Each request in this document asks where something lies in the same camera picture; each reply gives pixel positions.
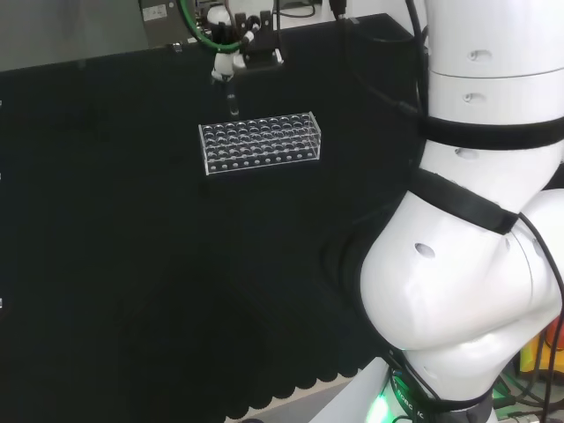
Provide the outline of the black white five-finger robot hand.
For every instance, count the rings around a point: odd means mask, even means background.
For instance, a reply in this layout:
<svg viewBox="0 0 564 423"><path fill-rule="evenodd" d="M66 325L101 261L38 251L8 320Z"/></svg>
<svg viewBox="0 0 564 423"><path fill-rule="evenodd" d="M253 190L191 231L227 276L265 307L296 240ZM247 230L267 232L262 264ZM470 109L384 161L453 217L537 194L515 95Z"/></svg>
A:
<svg viewBox="0 0 564 423"><path fill-rule="evenodd" d="M237 74L283 64L277 12L278 1L220 1L208 9L214 81L226 84Z"/></svg>

